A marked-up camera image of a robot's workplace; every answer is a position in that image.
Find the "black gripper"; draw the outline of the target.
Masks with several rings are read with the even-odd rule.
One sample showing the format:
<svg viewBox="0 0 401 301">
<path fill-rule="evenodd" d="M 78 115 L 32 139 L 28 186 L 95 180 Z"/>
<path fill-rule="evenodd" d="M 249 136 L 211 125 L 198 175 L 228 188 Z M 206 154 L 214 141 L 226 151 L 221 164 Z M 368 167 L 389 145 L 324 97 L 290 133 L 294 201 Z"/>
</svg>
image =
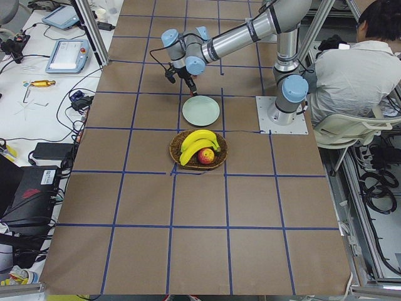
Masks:
<svg viewBox="0 0 401 301">
<path fill-rule="evenodd" d="M 185 84 L 190 90 L 190 95 L 192 96 L 192 92 L 197 92 L 196 84 L 191 77 L 191 74 L 187 71 L 186 67 L 183 66 L 181 68 L 175 68 L 176 74 L 178 74 L 179 78 L 184 79 Z"/>
</svg>

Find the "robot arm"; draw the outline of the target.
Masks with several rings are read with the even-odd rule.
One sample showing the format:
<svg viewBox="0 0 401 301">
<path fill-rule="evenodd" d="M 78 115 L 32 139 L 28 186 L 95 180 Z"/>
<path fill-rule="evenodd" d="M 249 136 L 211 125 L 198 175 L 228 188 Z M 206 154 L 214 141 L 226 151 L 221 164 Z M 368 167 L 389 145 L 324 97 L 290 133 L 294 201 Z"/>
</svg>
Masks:
<svg viewBox="0 0 401 301">
<path fill-rule="evenodd" d="M 193 95 L 197 87 L 193 77 L 204 72 L 206 65 L 262 39 L 276 35 L 277 53 L 273 67 L 277 96 L 268 107 L 269 119 L 278 125 L 291 124 L 308 93 L 308 82 L 299 73 L 299 24 L 311 1 L 268 1 L 257 16 L 215 37 L 206 27 L 178 32 L 168 29 L 161 35 L 170 62 L 165 77 L 175 82 L 183 79 Z"/>
</svg>

